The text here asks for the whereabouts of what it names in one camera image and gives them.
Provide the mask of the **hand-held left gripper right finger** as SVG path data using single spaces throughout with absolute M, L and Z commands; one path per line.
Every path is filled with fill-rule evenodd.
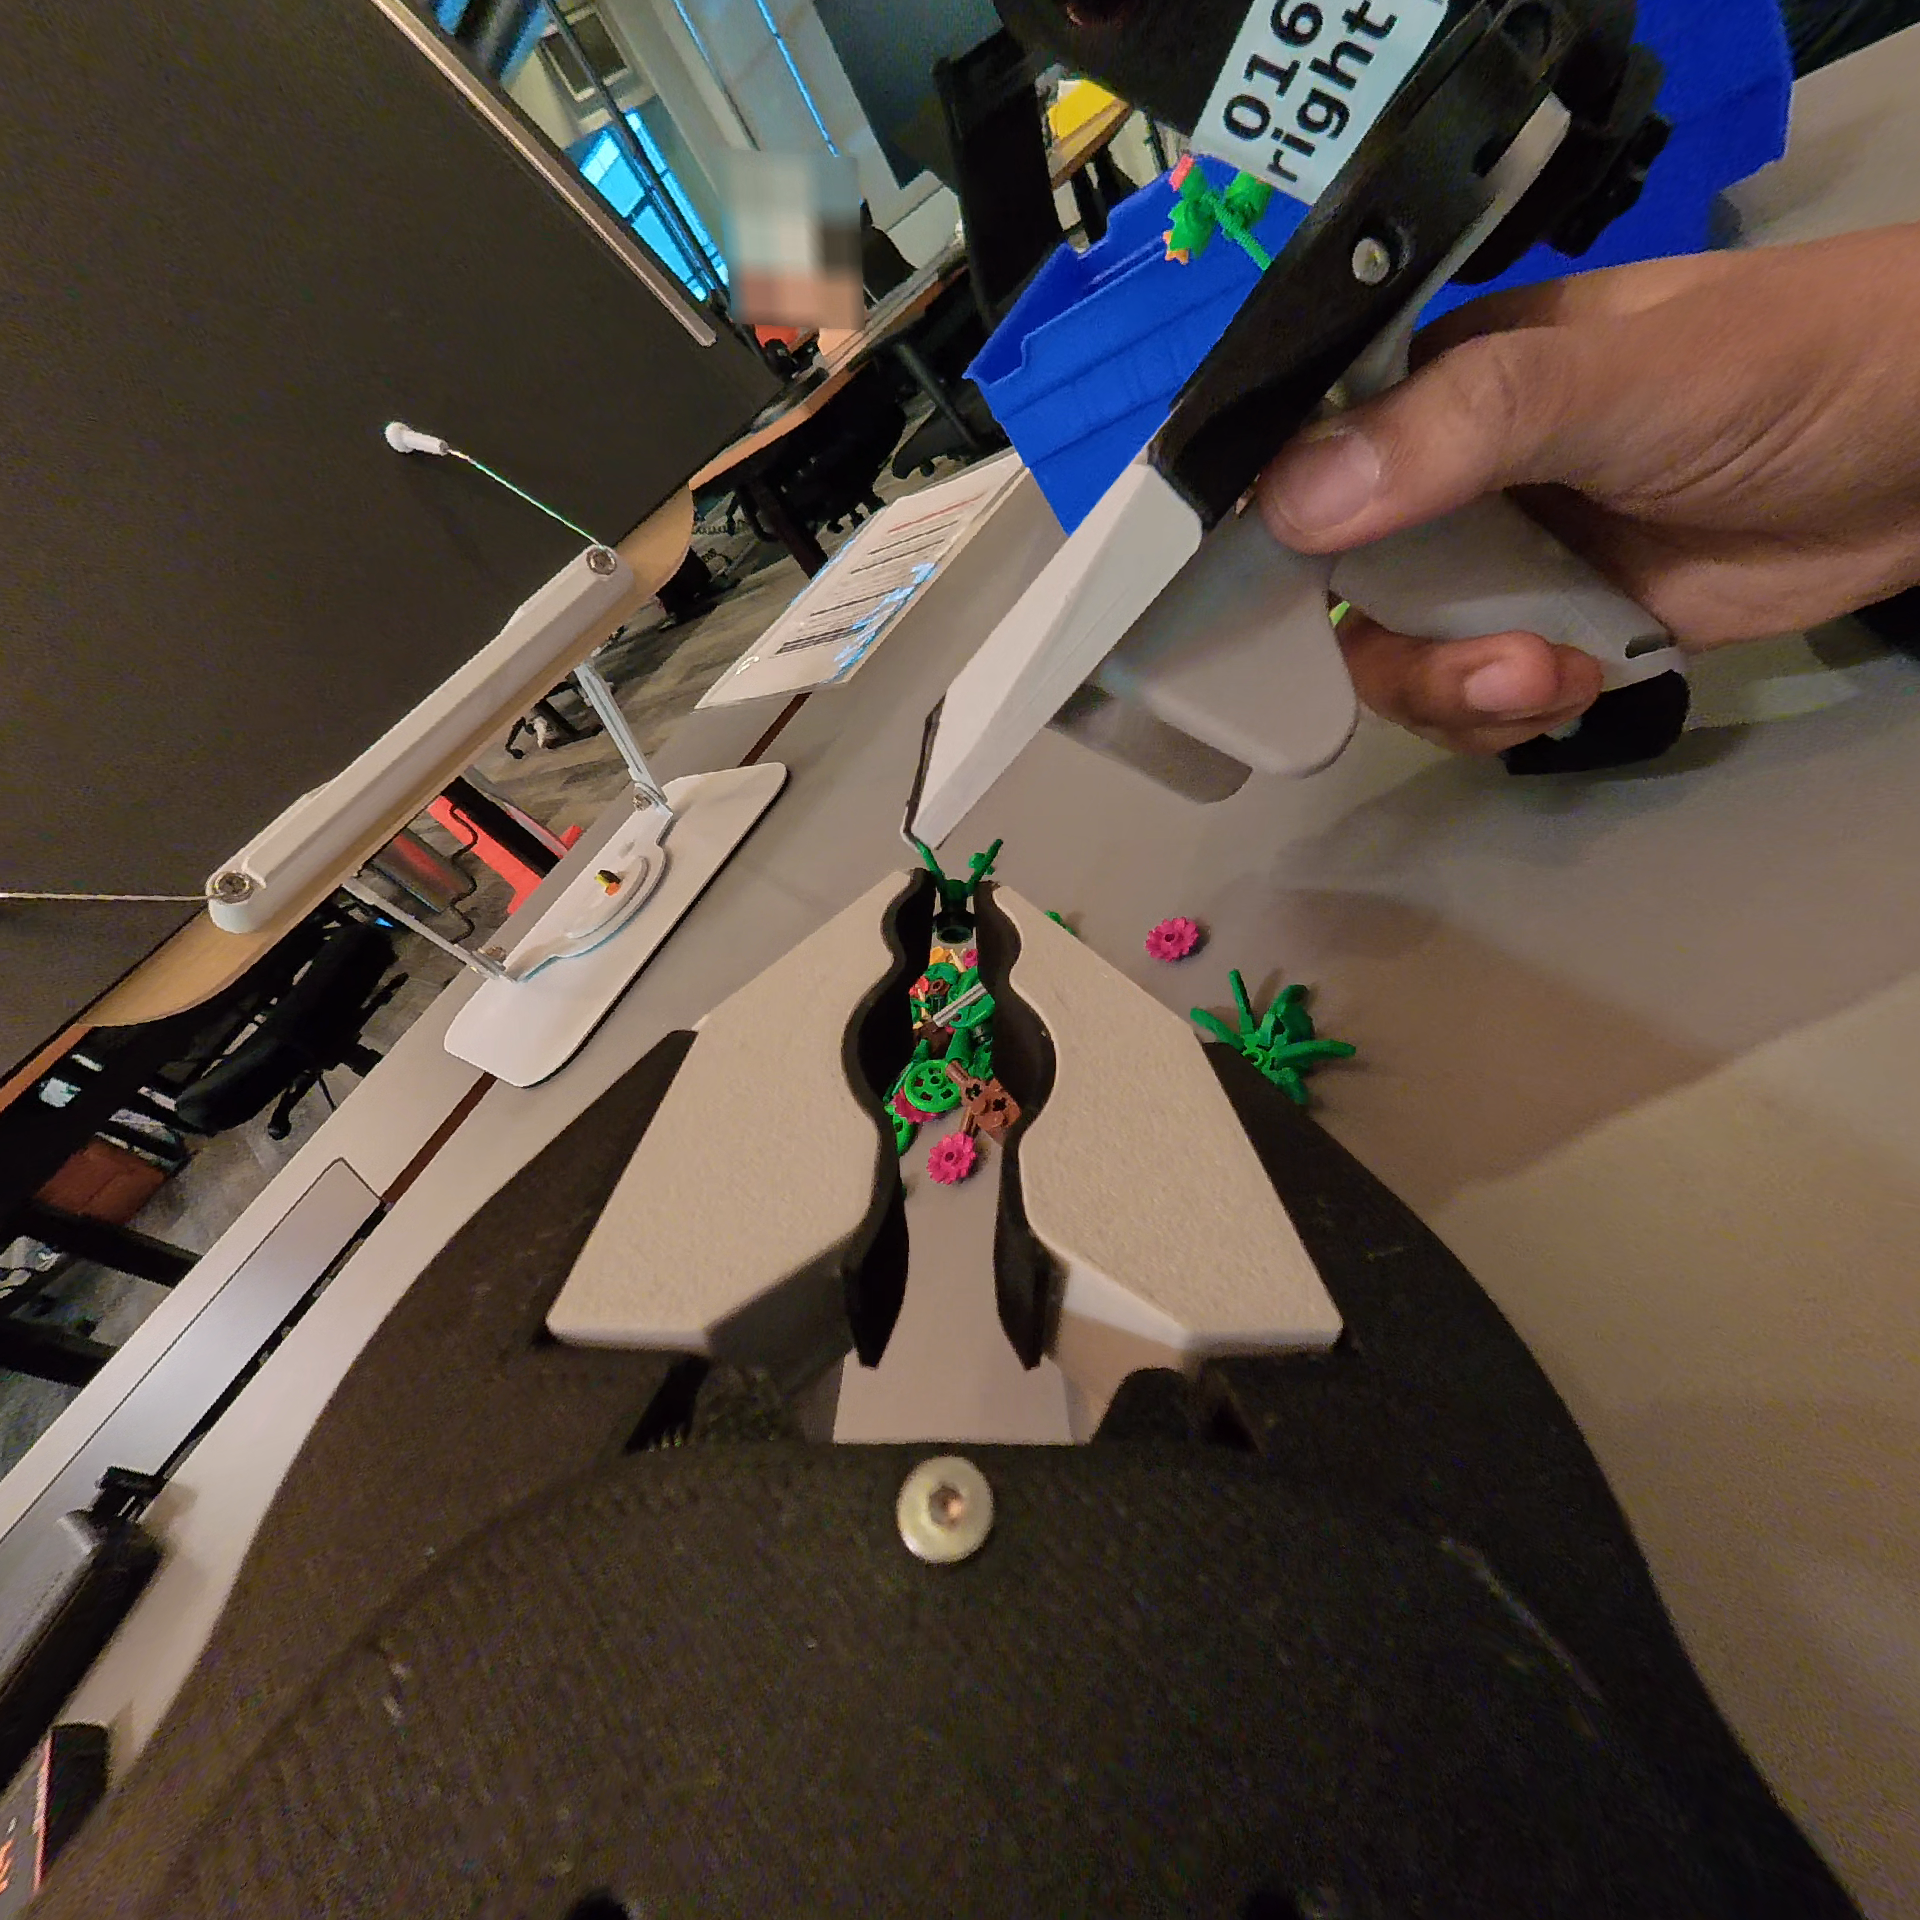
M 1063 1372 L 1070 1436 L 1136 1372 L 1327 1353 L 1340 1311 L 1194 1030 L 1008 885 L 976 896 L 976 956 L 1019 1103 L 995 1319 Z

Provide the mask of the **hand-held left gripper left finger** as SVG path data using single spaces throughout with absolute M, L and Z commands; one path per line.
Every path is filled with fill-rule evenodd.
M 932 877 L 884 872 L 690 1036 L 547 1331 L 625 1372 L 701 1362 L 834 1444 L 846 1359 L 904 1299 L 904 1195 L 882 1106 L 929 958 Z

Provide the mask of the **green toy stem piece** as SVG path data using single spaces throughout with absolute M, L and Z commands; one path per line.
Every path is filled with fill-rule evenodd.
M 915 840 L 914 834 L 904 840 L 920 850 L 920 860 L 938 890 L 938 904 L 932 918 L 932 939 L 938 948 L 968 948 L 975 942 L 975 892 L 995 872 L 995 857 L 999 857 L 1005 840 L 991 840 L 986 850 L 975 850 L 968 872 L 958 877 L 942 874 L 938 857 L 923 840 Z

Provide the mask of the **green spiky toy plant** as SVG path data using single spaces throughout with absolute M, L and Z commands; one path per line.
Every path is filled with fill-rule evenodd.
M 1357 1041 L 1325 1039 L 1309 1011 L 1304 986 L 1283 986 L 1262 1011 L 1257 1011 L 1242 969 L 1231 969 L 1234 1020 L 1211 1007 L 1192 1007 L 1189 1020 L 1211 1039 L 1231 1045 L 1293 1106 L 1309 1106 L 1309 1074 L 1334 1063 L 1350 1063 Z

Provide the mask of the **pile of toy brick pieces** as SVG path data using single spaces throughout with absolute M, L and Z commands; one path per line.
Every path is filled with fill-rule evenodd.
M 923 972 L 904 994 L 910 1058 L 884 1091 L 898 1149 L 923 1130 L 951 1126 L 986 1142 L 1008 1142 L 1019 1098 L 995 1074 L 995 995 L 968 948 L 932 942 Z

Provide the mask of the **person's right hand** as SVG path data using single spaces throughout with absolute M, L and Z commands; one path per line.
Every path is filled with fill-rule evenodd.
M 1261 514 L 1343 553 L 1508 494 L 1678 645 L 1916 587 L 1916 227 L 1502 289 L 1287 442 Z

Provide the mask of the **laminated paper sheet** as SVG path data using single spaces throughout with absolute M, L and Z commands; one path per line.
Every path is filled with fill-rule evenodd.
M 888 502 L 701 690 L 700 709 L 790 699 L 855 676 L 1019 479 L 1019 456 L 1005 452 Z

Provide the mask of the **white metal stand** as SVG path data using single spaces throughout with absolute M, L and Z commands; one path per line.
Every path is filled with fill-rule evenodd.
M 681 928 L 711 877 L 783 794 L 788 769 L 760 764 L 662 784 L 588 662 L 588 649 L 610 635 L 615 615 L 639 591 L 634 567 L 610 544 L 438 435 L 388 419 L 384 442 L 397 456 L 470 465 L 515 494 L 515 502 L 565 528 L 579 544 L 579 558 L 521 605 L 476 656 L 402 713 L 335 779 L 292 801 L 276 826 L 205 874 L 196 904 L 224 936 L 266 930 L 320 883 L 339 883 L 358 900 L 381 904 L 364 883 L 364 868 L 419 810 L 428 775 L 457 775 L 476 748 L 482 720 L 508 706 L 515 684 L 547 684 L 569 663 L 634 784 L 634 801 L 598 846 L 597 868 L 577 872 L 541 913 L 522 910 L 510 918 L 503 942 L 484 951 L 457 948 L 393 910 L 393 919 L 482 978 L 482 988 L 448 1026 L 448 1053 L 501 1083 L 533 1087 L 579 1053 L 655 948 Z

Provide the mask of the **pink toy brick flowerpot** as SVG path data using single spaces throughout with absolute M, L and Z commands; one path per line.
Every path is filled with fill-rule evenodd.
M 1261 276 L 1270 266 L 1270 251 L 1257 236 L 1257 227 L 1274 198 L 1270 184 L 1237 173 L 1224 187 L 1217 187 L 1206 177 L 1201 157 L 1189 154 L 1169 170 L 1169 187 L 1177 196 L 1172 223 L 1166 231 L 1169 261 L 1192 262 L 1214 245 L 1214 236 L 1224 236 L 1257 262 Z

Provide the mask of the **blue plastic bin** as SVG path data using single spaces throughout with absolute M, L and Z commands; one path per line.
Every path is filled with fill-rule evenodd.
M 1780 4 L 1636 4 L 1636 41 L 1666 61 L 1673 122 L 1636 205 L 1584 256 L 1535 245 L 1485 285 L 1446 285 L 1420 320 L 1481 296 L 1714 247 L 1714 204 L 1787 154 L 1789 41 Z M 1088 251 L 1059 247 L 968 366 L 995 424 L 1073 532 L 1166 424 L 1181 386 L 1257 285 L 1214 242 L 1166 256 L 1177 192 L 1152 178 L 1110 210 Z

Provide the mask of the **black office chair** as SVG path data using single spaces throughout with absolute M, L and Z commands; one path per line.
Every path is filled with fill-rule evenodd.
M 986 327 L 1064 242 L 1033 77 L 1033 58 L 1008 30 L 932 64 Z

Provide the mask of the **black display board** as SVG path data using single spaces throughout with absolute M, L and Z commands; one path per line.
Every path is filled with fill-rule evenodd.
M 412 4 L 4 4 L 4 1074 L 776 374 Z

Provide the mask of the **flat black box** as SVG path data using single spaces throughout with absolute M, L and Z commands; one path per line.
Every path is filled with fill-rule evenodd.
M 157 1474 L 106 1469 L 94 1499 L 59 1514 L 4 1577 L 4 1785 L 153 1579 L 144 1512 L 160 1494 Z

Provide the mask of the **small black pack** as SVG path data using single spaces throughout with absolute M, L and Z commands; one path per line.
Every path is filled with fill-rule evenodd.
M 63 1723 L 35 1742 L 32 1759 L 4 1791 L 4 1915 L 27 1911 L 64 1845 L 103 1802 L 106 1780 L 106 1726 Z

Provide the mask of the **red metal frame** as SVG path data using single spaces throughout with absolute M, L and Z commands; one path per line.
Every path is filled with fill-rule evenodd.
M 456 836 L 463 850 L 475 850 L 494 874 L 508 883 L 508 913 L 522 910 L 522 900 L 579 840 L 579 826 L 563 834 L 541 829 L 521 804 L 501 801 L 475 784 L 456 784 L 428 804 L 428 813 Z

